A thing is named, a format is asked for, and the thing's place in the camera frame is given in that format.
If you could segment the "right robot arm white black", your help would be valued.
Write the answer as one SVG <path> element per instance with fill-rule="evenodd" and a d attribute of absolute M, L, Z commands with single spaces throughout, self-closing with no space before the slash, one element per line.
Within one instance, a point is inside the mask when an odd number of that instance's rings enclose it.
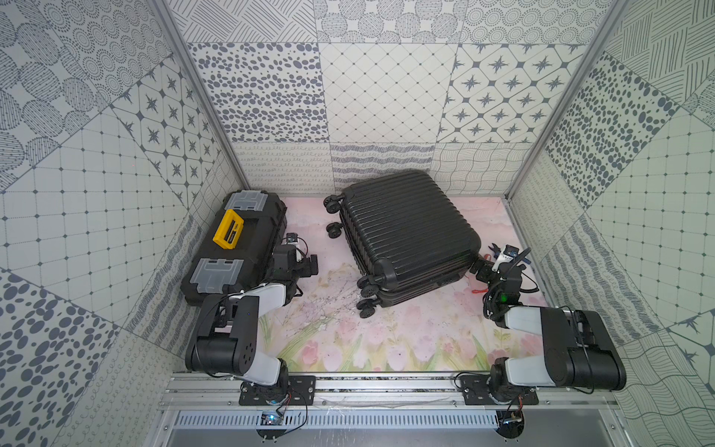
<path fill-rule="evenodd" d="M 491 366 L 486 387 L 497 403 L 521 402 L 538 387 L 565 387 L 591 394 L 618 391 L 627 384 L 626 368 L 600 314 L 571 307 L 521 303 L 523 256 L 493 262 L 480 256 L 471 272 L 487 285 L 484 318 L 502 329 L 536 335 L 542 352 L 524 358 L 501 357 Z"/>

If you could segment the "black hard-shell suitcase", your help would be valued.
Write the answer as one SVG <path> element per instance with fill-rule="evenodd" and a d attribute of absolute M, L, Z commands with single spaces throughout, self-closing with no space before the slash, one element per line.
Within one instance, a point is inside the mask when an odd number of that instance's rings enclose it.
<path fill-rule="evenodd" d="M 339 217 L 328 236 L 346 239 L 359 269 L 361 318 L 459 281 L 482 248 L 454 203 L 417 169 L 352 184 L 323 206 Z"/>

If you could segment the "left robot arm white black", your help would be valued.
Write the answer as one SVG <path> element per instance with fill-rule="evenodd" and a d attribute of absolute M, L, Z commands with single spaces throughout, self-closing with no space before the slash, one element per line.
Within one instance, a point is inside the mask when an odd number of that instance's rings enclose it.
<path fill-rule="evenodd" d="M 289 402 L 295 391 L 287 363 L 258 348 L 259 320 L 301 296 L 299 280 L 318 273 L 318 255 L 283 244 L 274 249 L 266 279 L 258 285 L 206 298 L 185 352 L 186 369 L 213 378 L 238 378 L 266 404 Z"/>

